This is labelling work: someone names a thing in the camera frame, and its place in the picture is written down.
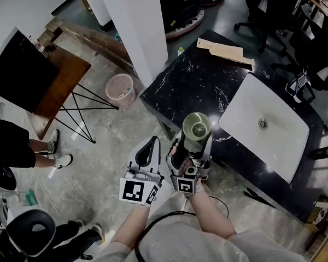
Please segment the translucent green cup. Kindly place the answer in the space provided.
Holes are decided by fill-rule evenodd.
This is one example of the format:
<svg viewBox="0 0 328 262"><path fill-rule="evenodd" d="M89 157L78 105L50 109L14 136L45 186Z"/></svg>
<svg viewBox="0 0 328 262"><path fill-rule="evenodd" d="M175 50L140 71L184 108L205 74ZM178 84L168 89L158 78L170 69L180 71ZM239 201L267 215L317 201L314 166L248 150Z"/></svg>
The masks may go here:
<svg viewBox="0 0 328 262"><path fill-rule="evenodd" d="M211 136L209 118L201 112L186 116L182 125L184 146L191 152L203 151Z"/></svg>

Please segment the flat cardboard piece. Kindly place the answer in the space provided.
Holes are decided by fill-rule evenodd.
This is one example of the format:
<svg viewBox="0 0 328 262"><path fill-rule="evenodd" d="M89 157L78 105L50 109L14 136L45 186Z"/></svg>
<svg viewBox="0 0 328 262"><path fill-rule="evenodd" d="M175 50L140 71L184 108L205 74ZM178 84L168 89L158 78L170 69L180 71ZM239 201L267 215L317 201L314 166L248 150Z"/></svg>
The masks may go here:
<svg viewBox="0 0 328 262"><path fill-rule="evenodd" d="M244 57L244 50L242 47L214 43L212 41L204 40L202 38L198 38L196 46L200 49L207 49L213 56L218 56L220 58L241 64L251 66L255 65L254 59L248 59Z"/></svg>

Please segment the pink mesh waste basket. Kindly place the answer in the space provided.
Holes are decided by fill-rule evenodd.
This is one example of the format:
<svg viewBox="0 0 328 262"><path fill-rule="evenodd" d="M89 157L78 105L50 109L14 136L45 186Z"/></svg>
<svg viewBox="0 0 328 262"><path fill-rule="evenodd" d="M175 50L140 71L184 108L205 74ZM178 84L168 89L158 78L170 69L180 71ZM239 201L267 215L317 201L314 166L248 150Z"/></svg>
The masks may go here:
<svg viewBox="0 0 328 262"><path fill-rule="evenodd" d="M133 79L124 73L111 77L106 84L105 91L109 99L122 106L129 106L136 100Z"/></svg>

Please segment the person's grey shirt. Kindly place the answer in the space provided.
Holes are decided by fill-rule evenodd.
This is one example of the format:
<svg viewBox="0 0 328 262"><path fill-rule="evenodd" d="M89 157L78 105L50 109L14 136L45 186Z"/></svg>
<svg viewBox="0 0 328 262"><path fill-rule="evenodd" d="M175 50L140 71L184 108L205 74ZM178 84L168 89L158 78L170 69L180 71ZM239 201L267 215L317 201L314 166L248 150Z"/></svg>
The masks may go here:
<svg viewBox="0 0 328 262"><path fill-rule="evenodd" d="M169 213L181 198L177 194L168 199L147 224ZM195 212L162 219L147 234L141 233L134 249L110 242L95 262L138 262L139 255L145 262L306 262L259 231L243 231L228 239L206 233Z"/></svg>

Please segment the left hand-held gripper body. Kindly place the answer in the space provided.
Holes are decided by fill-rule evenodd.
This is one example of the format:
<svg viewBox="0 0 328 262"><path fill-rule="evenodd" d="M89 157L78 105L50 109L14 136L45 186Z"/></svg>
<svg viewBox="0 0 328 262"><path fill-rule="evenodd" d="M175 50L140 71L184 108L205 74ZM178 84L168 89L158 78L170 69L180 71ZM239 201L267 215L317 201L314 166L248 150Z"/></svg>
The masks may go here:
<svg viewBox="0 0 328 262"><path fill-rule="evenodd" d="M125 168L120 179L119 200L150 207L162 186L164 176L144 170Z"/></svg>

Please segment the person's right forearm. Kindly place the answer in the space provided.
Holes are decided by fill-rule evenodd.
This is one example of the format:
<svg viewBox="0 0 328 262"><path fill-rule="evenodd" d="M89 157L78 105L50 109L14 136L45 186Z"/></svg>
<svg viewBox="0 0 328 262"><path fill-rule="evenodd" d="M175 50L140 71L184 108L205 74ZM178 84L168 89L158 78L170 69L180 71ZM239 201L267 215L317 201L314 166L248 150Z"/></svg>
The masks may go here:
<svg viewBox="0 0 328 262"><path fill-rule="evenodd" d="M228 239L236 234L232 223L215 207L205 191L188 197L202 231Z"/></svg>

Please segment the white rectangular sink basin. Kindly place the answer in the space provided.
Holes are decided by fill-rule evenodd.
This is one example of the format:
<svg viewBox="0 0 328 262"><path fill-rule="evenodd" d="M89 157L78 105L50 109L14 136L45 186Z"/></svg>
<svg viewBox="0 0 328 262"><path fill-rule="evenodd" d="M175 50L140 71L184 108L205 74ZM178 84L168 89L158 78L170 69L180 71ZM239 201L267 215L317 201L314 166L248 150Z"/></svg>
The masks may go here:
<svg viewBox="0 0 328 262"><path fill-rule="evenodd" d="M258 121L265 118L268 128ZM219 126L287 183L302 158L309 127L304 120L257 77L248 73L219 120Z"/></svg>

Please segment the large black round machine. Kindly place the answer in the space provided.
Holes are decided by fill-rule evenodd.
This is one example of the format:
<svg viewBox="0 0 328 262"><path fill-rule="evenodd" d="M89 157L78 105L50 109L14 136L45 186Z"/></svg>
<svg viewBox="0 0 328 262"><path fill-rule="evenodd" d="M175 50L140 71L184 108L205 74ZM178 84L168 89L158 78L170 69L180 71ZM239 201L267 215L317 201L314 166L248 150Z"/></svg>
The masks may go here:
<svg viewBox="0 0 328 262"><path fill-rule="evenodd" d="M204 18L201 0L160 0L167 40L195 29Z"/></svg>

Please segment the black trouser leg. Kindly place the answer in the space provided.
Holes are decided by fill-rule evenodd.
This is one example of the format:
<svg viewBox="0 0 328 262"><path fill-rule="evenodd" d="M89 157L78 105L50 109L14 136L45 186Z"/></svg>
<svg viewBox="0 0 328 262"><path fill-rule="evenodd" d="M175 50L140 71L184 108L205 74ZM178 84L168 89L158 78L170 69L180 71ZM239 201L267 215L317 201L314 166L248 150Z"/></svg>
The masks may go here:
<svg viewBox="0 0 328 262"><path fill-rule="evenodd" d="M56 228L54 240L54 253L65 260L76 260L88 250L100 236L92 228L78 235L80 224L77 221L69 221L67 224Z"/></svg>

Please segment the dark green bottle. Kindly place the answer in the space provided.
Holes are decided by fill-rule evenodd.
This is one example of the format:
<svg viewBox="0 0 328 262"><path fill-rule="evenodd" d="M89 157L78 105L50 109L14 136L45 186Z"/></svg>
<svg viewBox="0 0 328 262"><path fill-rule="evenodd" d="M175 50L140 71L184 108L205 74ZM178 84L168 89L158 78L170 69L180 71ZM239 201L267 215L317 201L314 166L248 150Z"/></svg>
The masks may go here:
<svg viewBox="0 0 328 262"><path fill-rule="evenodd" d="M328 146L312 151L309 156L314 160L328 158Z"/></svg>

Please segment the dark shoe with yellow trim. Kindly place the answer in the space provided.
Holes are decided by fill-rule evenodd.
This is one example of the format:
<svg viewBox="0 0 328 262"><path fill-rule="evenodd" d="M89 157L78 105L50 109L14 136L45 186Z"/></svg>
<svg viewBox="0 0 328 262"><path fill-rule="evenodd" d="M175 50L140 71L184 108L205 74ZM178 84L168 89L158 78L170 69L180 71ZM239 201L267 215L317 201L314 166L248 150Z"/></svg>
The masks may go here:
<svg viewBox="0 0 328 262"><path fill-rule="evenodd" d="M103 229L102 229L101 225L96 223L96 224L93 225L92 229L94 231L96 231L98 233L98 235L100 236L100 239L98 241L96 241L95 244L98 245L98 246L104 244L105 238L104 238L104 233L103 233Z"/></svg>

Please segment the green plastic object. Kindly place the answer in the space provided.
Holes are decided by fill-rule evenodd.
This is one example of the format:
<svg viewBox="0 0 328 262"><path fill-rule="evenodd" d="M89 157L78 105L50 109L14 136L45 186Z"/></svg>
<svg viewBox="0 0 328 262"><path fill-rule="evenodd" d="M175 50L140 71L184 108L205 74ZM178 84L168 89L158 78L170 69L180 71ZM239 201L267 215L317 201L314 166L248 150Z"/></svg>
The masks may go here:
<svg viewBox="0 0 328 262"><path fill-rule="evenodd" d="M34 194L34 191L33 190L28 190L26 193L25 193L25 198L28 202L28 204L30 206L35 206L35 205L38 205L38 202L37 202L37 199L36 199L36 196Z"/></svg>

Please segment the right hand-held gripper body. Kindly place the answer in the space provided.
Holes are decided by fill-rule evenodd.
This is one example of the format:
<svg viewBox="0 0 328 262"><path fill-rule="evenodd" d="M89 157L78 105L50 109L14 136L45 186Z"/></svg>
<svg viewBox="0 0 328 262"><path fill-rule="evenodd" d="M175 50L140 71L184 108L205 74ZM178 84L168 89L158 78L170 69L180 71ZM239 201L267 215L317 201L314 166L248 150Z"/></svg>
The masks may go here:
<svg viewBox="0 0 328 262"><path fill-rule="evenodd" d="M199 180L207 180L210 171L210 159L190 159L174 162L173 157L166 157L170 178L174 188L183 194L195 194Z"/></svg>

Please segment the black round chair back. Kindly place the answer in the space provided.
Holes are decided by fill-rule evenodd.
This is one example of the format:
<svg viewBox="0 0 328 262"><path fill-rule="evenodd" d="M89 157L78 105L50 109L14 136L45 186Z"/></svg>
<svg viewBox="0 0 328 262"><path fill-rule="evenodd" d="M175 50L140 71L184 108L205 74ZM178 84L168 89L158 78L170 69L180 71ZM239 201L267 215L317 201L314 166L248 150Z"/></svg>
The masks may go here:
<svg viewBox="0 0 328 262"><path fill-rule="evenodd" d="M53 218L32 209L15 217L6 228L9 238L27 257L37 257L49 246L56 233Z"/></svg>

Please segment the long weathered wooden plank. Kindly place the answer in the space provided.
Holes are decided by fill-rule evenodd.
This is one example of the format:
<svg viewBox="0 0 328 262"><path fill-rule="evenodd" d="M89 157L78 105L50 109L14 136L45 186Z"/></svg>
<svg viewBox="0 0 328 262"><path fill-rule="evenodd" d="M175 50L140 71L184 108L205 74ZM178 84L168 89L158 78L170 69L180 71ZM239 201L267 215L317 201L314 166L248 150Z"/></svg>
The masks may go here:
<svg viewBox="0 0 328 262"><path fill-rule="evenodd" d="M45 25L45 31L40 35L38 41L43 46L47 46L54 42L62 33L86 45L132 76L137 76L124 44L100 31L69 23L55 17Z"/></svg>

